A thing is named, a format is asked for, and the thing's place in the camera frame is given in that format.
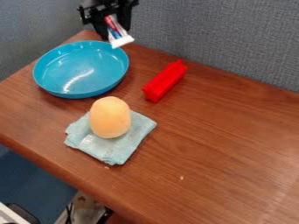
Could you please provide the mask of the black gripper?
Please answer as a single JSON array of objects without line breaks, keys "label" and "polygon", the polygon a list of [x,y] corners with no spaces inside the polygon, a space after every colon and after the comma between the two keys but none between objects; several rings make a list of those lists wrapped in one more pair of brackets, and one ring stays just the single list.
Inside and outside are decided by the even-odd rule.
[{"label": "black gripper", "polygon": [[139,5],[139,0],[82,0],[78,11],[82,23],[92,24],[103,40],[108,40],[108,25],[106,16],[116,14],[116,20],[128,31],[131,29],[132,8]]}]

